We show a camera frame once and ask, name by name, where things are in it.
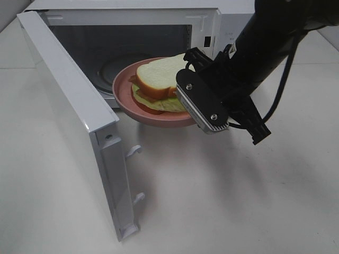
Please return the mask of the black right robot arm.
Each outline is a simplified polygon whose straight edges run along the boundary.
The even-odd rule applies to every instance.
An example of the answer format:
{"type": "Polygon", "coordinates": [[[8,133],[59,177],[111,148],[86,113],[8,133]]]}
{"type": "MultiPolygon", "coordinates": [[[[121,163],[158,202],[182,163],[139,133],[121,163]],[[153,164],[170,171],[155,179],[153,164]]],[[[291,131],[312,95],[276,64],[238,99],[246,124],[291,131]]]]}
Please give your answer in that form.
{"type": "Polygon", "coordinates": [[[214,134],[246,130],[257,144],[270,135],[266,122],[282,97],[300,41],[313,30],[338,25],[338,1],[256,1],[255,12],[234,43],[214,59],[198,48],[184,55],[177,96],[198,127],[214,134]],[[261,116],[251,93],[281,63],[274,101],[261,116]]]}

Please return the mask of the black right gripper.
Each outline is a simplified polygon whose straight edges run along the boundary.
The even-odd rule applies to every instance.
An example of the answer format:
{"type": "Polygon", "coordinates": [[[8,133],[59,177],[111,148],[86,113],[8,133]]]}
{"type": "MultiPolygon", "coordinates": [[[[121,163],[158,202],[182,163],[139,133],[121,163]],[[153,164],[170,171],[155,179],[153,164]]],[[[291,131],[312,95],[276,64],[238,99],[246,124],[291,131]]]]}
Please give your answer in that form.
{"type": "Polygon", "coordinates": [[[229,55],[230,50],[224,50],[212,60],[195,47],[186,51],[183,60],[185,69],[193,66],[222,106],[230,111],[230,117],[248,131],[257,145],[271,134],[249,96],[258,87],[258,53],[239,50],[232,57],[229,55]]]}

